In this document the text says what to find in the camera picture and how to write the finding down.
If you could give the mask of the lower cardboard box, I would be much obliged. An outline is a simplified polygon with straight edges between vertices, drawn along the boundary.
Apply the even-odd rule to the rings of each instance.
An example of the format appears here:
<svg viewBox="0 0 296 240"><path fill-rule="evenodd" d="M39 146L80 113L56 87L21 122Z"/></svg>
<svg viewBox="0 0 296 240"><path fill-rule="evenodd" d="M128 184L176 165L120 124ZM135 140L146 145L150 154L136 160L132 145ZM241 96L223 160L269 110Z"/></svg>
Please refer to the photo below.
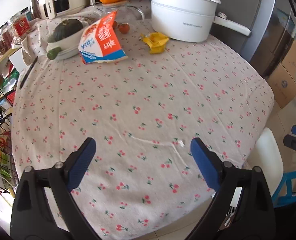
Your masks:
<svg viewBox="0 0 296 240"><path fill-rule="evenodd" d="M284 108L296 97L296 82L280 63L267 79L275 101Z"/></svg>

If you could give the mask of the green lime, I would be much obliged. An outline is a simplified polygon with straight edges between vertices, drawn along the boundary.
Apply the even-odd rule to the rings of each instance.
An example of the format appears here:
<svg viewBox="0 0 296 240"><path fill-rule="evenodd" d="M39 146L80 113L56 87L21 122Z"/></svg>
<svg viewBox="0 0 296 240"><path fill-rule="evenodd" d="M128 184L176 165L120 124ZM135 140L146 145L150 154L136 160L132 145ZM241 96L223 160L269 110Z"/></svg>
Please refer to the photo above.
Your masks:
<svg viewBox="0 0 296 240"><path fill-rule="evenodd" d="M49 60L54 60L61 51L61 47L52 48L47 52L47 58Z"/></svg>

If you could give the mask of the white plastic trash bin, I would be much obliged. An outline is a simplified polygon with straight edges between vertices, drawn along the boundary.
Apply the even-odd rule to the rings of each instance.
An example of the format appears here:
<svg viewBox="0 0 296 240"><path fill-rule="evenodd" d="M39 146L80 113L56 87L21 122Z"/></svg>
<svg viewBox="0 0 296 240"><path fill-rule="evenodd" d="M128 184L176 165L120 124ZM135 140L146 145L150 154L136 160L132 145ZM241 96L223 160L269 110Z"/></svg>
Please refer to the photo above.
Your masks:
<svg viewBox="0 0 296 240"><path fill-rule="evenodd" d="M271 129L267 127L262 131L254 149L245 161L243 169L251 170L255 166L262 169L271 194L273 207L277 207L277 189L282 181L284 168L275 137Z"/></svg>

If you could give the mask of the cherry print tablecloth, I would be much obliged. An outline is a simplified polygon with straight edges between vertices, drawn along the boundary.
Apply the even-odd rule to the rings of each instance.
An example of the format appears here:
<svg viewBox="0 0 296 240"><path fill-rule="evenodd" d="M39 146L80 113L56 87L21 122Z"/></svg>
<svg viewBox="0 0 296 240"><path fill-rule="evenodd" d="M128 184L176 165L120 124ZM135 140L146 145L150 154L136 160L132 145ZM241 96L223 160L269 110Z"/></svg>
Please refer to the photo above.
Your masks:
<svg viewBox="0 0 296 240"><path fill-rule="evenodd" d="M274 105L271 87L229 46L171 40L150 54L149 20L119 34L127 58L84 64L51 61L47 38L60 19L38 20L24 39L38 61L12 115L17 174L65 161L84 140L96 154L72 196L102 239L133 239L179 220L209 200L190 153L199 137L220 159L243 166Z"/></svg>

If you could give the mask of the white bowl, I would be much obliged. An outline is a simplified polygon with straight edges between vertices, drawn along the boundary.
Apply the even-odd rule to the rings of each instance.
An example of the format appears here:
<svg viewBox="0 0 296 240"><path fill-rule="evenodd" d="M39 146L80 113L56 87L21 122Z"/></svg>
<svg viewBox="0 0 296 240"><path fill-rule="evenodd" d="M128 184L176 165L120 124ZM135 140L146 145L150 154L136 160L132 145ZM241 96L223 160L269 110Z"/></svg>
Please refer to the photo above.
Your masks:
<svg viewBox="0 0 296 240"><path fill-rule="evenodd" d="M64 38L60 41L54 41L51 35L47 39L46 52L48 52L52 48L61 47L62 51L57 55L57 57L55 58L56 60L68 59L78 54L79 53L78 46L79 46L79 42L81 40L82 34L85 31L85 29L89 27L89 23L87 21L81 21L81 22L83 24L83 29L71 35L70 37Z"/></svg>

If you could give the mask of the blue plastic stool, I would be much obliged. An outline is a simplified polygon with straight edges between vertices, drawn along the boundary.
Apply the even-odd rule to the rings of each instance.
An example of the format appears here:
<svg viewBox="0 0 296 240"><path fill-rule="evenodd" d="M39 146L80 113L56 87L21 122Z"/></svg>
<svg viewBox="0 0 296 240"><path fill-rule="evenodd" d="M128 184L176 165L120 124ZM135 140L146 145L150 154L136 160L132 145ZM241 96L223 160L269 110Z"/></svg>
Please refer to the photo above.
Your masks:
<svg viewBox="0 0 296 240"><path fill-rule="evenodd" d="M272 195L273 207L283 207L296 202L296 192L292 191L292 181L296 179L296 171L284 173L277 189ZM283 187L286 187L286 195L280 196Z"/></svg>

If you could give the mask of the yellow crumpled wrapper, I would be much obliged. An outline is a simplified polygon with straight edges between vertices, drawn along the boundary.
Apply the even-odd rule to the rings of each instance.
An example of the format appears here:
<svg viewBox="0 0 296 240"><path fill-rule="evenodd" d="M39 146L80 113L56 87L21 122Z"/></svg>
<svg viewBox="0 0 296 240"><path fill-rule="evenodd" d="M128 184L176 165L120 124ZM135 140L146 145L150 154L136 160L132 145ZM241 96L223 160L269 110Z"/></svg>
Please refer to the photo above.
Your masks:
<svg viewBox="0 0 296 240"><path fill-rule="evenodd" d="M140 35L140 39L148 45L150 54L160 54L166 49L169 38L159 32L150 33L149 35Z"/></svg>

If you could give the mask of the white electric cooking pot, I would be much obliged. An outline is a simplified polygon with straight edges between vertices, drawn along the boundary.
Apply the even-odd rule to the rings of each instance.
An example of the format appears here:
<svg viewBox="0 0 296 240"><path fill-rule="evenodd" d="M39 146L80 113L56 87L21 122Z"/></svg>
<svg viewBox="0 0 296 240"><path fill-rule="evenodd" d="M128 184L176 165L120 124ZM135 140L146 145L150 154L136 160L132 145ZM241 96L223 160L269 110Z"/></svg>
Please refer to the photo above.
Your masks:
<svg viewBox="0 0 296 240"><path fill-rule="evenodd" d="M151 24L159 33L174 40L205 41L213 24L250 36L249 28L216 12L220 0L151 0Z"/></svg>

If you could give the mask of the red labelled jar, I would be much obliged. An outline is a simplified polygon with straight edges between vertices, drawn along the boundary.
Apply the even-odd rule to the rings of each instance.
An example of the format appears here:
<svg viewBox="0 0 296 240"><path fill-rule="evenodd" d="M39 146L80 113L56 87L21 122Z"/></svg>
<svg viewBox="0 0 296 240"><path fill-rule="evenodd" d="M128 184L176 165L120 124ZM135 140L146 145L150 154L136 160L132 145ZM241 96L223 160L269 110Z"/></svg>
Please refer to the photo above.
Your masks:
<svg viewBox="0 0 296 240"><path fill-rule="evenodd" d="M30 32L30 24L24 14L15 15L11 19L15 37L23 40Z"/></svg>

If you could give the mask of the black pen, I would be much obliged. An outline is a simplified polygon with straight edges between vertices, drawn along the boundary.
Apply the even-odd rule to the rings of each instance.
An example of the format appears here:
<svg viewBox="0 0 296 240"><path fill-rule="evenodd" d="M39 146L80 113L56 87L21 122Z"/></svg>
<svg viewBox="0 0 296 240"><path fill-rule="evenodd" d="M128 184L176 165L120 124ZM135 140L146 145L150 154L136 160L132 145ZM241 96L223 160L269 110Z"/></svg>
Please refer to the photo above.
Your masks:
<svg viewBox="0 0 296 240"><path fill-rule="evenodd" d="M30 75L31 70L33 69L33 67L34 67L34 65L37 63L37 61L38 61L38 57L36 57L36 58L34 59L34 61L33 61L33 62L31 63L31 65L29 66L28 70L26 71L26 73L25 73L24 77L22 78L22 81L21 81L21 83L20 83L20 85L19 85L19 89L22 89L22 88L23 88L23 86L24 86L24 84L25 84L25 82L26 82L28 76Z"/></svg>

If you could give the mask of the grey refrigerator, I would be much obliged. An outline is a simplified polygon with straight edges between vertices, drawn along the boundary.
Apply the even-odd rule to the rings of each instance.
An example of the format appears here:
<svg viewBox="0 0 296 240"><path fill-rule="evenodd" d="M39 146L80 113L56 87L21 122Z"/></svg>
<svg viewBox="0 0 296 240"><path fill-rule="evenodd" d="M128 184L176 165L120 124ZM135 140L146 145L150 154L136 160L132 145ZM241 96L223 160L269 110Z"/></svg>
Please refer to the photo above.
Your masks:
<svg viewBox="0 0 296 240"><path fill-rule="evenodd" d="M294 0L220 0L217 13L251 30L246 37L220 25L215 36L241 55L263 77L270 75L292 42L296 26Z"/></svg>

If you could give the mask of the orange white flour bag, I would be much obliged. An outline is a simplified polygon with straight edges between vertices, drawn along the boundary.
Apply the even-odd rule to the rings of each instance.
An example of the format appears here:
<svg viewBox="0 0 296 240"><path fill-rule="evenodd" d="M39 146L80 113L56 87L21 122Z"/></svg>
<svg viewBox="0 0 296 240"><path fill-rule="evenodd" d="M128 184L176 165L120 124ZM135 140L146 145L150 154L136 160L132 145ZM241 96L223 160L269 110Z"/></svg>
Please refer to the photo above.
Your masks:
<svg viewBox="0 0 296 240"><path fill-rule="evenodd" d="M127 58L113 28L116 14L116 11L110 12L84 30L78 46L84 64L117 62Z"/></svg>

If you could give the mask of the small red tomatoes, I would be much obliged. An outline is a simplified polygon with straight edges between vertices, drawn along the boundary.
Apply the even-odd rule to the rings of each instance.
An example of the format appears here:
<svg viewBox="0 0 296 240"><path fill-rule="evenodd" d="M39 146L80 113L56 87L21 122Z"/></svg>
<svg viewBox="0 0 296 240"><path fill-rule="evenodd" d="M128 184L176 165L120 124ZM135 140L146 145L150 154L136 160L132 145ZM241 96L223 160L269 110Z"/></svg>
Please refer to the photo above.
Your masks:
<svg viewBox="0 0 296 240"><path fill-rule="evenodd" d="M119 31L121 34L127 34L130 31L130 26L127 23L113 22L114 32Z"/></svg>

